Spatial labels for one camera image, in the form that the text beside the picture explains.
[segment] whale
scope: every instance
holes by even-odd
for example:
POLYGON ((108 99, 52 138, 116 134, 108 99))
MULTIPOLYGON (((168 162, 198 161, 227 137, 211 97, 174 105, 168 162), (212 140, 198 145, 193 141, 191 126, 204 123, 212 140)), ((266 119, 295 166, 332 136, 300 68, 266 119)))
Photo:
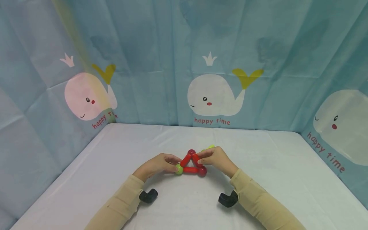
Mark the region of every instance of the whale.
POLYGON ((241 110, 245 90, 263 74, 263 70, 256 70, 250 76, 241 69, 234 69, 233 73, 242 85, 242 91, 236 98, 227 81, 220 75, 203 74, 192 80, 187 97, 188 104, 195 114, 233 116, 241 110))
POLYGON ((368 97, 355 89, 332 93, 313 118, 321 138, 349 161, 368 166, 368 97))
POLYGON ((96 65, 93 66, 102 75, 107 83, 107 91, 101 81, 94 75, 86 72, 72 77, 66 84, 64 97, 73 114, 85 121, 96 118, 106 109, 116 109, 117 100, 110 86, 114 66, 110 65, 103 72, 96 65))

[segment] red triangle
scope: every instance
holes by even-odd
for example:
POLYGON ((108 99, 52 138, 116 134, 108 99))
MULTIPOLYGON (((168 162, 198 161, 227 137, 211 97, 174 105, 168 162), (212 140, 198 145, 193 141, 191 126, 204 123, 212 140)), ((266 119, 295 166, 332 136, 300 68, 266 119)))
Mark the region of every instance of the red triangle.
POLYGON ((207 168, 202 164, 198 164, 199 156, 193 149, 190 149, 184 159, 181 161, 180 166, 183 168, 184 173, 198 174, 204 177, 207 174, 207 168), (192 160, 196 167, 186 167, 189 161, 192 160))

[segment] blue curtain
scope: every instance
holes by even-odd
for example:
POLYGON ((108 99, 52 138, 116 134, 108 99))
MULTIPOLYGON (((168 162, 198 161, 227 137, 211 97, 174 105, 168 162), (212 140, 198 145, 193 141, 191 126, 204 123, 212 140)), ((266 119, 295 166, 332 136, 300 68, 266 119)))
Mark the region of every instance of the blue curtain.
POLYGON ((0 0, 0 230, 111 122, 295 131, 368 207, 367 21, 367 0, 0 0))

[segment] green ball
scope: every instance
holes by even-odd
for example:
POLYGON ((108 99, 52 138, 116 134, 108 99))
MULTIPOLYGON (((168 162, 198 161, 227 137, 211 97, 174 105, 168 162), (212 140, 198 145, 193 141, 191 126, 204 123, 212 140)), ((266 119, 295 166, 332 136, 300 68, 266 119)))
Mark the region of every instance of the green ball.
POLYGON ((180 166, 180 164, 177 164, 176 167, 178 168, 178 171, 175 172, 176 174, 180 175, 183 173, 183 167, 180 166))

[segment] crown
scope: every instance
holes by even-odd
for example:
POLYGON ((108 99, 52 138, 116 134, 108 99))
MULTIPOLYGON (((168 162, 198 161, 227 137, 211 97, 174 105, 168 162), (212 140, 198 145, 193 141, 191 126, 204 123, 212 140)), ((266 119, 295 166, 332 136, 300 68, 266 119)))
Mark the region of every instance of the crown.
POLYGON ((202 57, 205 59, 207 66, 212 66, 213 65, 213 61, 217 58, 217 57, 213 57, 212 58, 211 52, 209 52, 208 57, 206 57, 206 56, 202 56, 202 57))
POLYGON ((65 59, 64 58, 60 58, 60 61, 62 61, 65 64, 67 64, 69 67, 73 67, 74 66, 73 56, 69 57, 66 53, 65 53, 65 59))

